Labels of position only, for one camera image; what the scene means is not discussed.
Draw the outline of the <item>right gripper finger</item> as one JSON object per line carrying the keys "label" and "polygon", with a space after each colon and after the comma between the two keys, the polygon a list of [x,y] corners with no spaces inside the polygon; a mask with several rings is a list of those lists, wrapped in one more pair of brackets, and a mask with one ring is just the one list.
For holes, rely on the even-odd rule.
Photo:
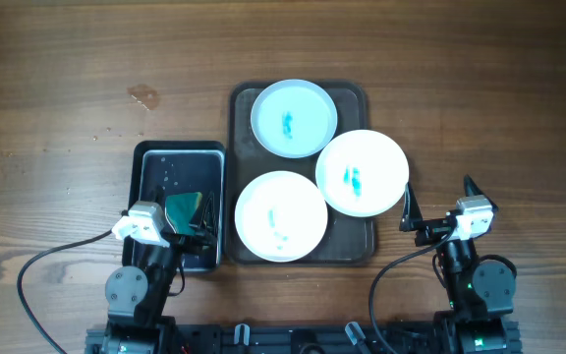
{"label": "right gripper finger", "polygon": [[399,230],[402,232],[419,230],[422,228],[423,222],[423,216],[413,187],[410,183],[407,183],[405,187],[403,214],[399,224]]}
{"label": "right gripper finger", "polygon": [[463,182],[464,182],[465,194],[467,197],[484,196],[487,198],[488,202],[490,203],[492,207],[492,211],[498,212],[498,205],[478,187],[478,185],[475,183],[475,181],[470,175],[465,175]]}

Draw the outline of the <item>green yellow sponge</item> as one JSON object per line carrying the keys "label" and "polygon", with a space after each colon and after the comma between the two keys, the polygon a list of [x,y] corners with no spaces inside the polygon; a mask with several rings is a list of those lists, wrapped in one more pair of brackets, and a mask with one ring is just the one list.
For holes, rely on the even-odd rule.
{"label": "green yellow sponge", "polygon": [[202,200],[201,192],[171,195],[165,199],[166,220],[175,234],[195,236],[191,226]]}

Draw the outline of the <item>white plate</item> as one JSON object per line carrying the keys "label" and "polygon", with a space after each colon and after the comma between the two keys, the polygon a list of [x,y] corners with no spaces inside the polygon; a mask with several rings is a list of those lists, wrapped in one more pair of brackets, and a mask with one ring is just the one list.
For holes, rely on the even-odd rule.
{"label": "white plate", "polygon": [[373,130],[354,130],[334,138],[315,167],[315,182],[326,202],[353,217],[376,216],[394,207],[409,175],[409,163],[399,145]]}
{"label": "white plate", "polygon": [[237,234],[250,252],[275,263],[299,260],[321,242],[328,210],[318,187],[290,171],[272,171],[250,182],[237,199]]}
{"label": "white plate", "polygon": [[265,88],[251,110],[251,128],[269,152],[304,158],[335,136],[338,113],[324,88],[305,80],[283,80]]}

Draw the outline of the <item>white plate top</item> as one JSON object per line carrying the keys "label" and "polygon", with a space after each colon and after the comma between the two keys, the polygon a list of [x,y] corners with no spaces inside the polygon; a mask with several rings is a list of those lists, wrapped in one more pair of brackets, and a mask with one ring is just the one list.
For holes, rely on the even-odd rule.
{"label": "white plate top", "polygon": [[338,113],[324,88],[305,80],[283,80],[265,88],[251,110],[251,128],[269,152],[304,158],[335,136]]}

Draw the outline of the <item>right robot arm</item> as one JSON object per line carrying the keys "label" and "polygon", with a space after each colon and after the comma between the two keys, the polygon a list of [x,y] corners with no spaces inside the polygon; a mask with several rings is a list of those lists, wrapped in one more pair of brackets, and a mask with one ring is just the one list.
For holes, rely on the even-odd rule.
{"label": "right robot arm", "polygon": [[475,241],[492,230],[498,206],[464,177],[465,196],[442,218],[425,219],[411,185],[405,187],[399,229],[416,233],[418,247],[434,250],[434,272],[446,290],[450,309],[432,321],[438,353],[520,353],[513,313],[518,271],[507,258],[479,255]]}

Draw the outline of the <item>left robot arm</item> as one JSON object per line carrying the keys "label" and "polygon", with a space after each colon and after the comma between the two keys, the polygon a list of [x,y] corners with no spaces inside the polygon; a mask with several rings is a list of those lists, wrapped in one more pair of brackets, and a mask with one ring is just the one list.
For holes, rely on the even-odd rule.
{"label": "left robot arm", "polygon": [[172,195],[163,204],[137,201],[112,233],[145,246],[141,258],[115,270],[105,284],[106,329],[89,331],[87,353],[187,353],[176,320],[163,315],[174,278],[185,275],[183,256],[218,245],[212,192]]}

